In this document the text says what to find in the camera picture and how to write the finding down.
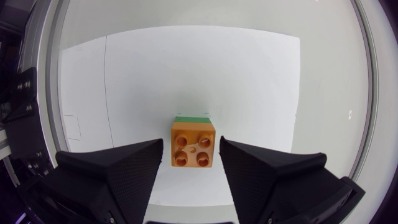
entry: white paper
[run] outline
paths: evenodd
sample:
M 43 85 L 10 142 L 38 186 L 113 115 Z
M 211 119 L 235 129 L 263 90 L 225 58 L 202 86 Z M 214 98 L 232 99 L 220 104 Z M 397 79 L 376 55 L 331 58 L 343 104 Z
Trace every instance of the white paper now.
M 221 135 L 290 152 L 299 99 L 298 38 L 234 27 L 173 26 L 109 35 L 106 43 L 114 146 L 164 139 L 149 203 L 233 204 L 218 155 Z M 210 114 L 216 129 L 212 168 L 170 165 L 170 128 L 178 113 Z
M 63 124 L 72 152 L 113 147 L 105 98 L 105 40 L 91 40 L 60 53 Z

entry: lego stud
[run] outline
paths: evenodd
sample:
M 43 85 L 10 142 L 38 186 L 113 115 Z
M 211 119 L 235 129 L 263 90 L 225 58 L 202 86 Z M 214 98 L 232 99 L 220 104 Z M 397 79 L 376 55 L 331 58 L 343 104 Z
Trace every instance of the lego stud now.
M 188 156 L 186 152 L 178 152 L 175 155 L 175 163 L 178 166 L 185 166 L 187 164 Z
M 197 155 L 197 163 L 201 167 L 205 167 L 209 164 L 209 155 L 205 152 L 199 152 Z
M 199 146 L 203 149 L 209 147 L 211 145 L 210 136 L 207 134 L 202 134 L 199 138 Z
M 175 138 L 175 144 L 178 147 L 185 147 L 187 145 L 188 141 L 187 141 L 187 137 L 184 134 L 179 134 L 176 138 Z

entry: lego brick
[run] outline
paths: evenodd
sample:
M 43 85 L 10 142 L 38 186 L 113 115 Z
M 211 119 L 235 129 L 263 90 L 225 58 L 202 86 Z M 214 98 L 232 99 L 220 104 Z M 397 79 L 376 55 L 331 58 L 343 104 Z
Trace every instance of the lego brick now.
M 215 136 L 208 118 L 176 117 L 171 129 L 172 166 L 211 167 Z

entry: bolt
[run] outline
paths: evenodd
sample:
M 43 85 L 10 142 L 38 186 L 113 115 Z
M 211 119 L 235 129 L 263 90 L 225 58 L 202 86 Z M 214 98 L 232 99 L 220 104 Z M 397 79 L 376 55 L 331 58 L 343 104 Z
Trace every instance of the bolt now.
M 25 110 L 26 110 L 26 112 L 31 111 L 31 110 L 32 110 L 32 105 L 31 105 L 31 104 L 28 104 L 28 105 L 25 107 Z
M 26 82 L 24 83 L 24 88 L 29 89 L 29 87 L 30 87 L 30 81 L 26 81 Z

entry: orange lego brick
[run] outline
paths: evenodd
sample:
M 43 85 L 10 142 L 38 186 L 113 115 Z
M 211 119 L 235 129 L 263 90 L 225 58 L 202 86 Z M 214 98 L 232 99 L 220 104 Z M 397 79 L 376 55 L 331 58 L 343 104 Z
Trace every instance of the orange lego brick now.
M 172 166 L 211 167 L 216 130 L 209 118 L 176 117 L 172 126 Z

